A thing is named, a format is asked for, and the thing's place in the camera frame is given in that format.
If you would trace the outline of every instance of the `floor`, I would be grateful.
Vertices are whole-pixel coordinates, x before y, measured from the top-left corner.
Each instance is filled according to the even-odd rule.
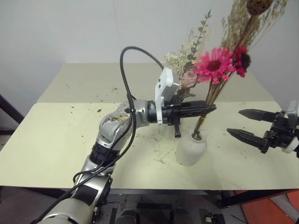
[[[240,206],[220,210],[214,203],[215,195],[109,195],[108,204],[101,208],[99,224],[108,224],[112,208],[117,209],[116,217],[125,210],[136,210],[141,224],[168,224],[170,209],[136,209],[138,203],[166,203],[172,208],[186,209],[193,223],[201,224],[199,210],[206,209],[214,214],[223,213],[227,224],[243,224],[246,219]],[[3,187],[0,202],[0,224],[29,224],[52,202],[53,198],[22,189]]]

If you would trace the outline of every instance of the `flower vase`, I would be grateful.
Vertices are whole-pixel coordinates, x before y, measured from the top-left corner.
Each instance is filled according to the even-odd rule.
[[[194,165],[206,150],[206,137],[204,133],[200,132],[201,140],[194,139],[192,134],[193,131],[182,136],[176,150],[177,161],[184,166]]]

